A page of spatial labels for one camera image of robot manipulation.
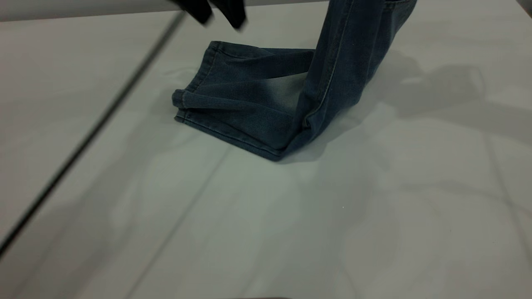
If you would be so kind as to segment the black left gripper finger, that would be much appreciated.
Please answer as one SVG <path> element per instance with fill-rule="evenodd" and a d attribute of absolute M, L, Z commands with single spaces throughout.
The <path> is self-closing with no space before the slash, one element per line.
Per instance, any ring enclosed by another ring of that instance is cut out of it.
<path fill-rule="evenodd" d="M 202 25 L 206 25 L 212 16 L 212 9 L 207 0 L 170 0 L 170 2 L 187 12 Z"/>
<path fill-rule="evenodd" d="M 216 8 L 226 17 L 234 29 L 241 29 L 247 17 L 244 0 L 211 0 Z"/>

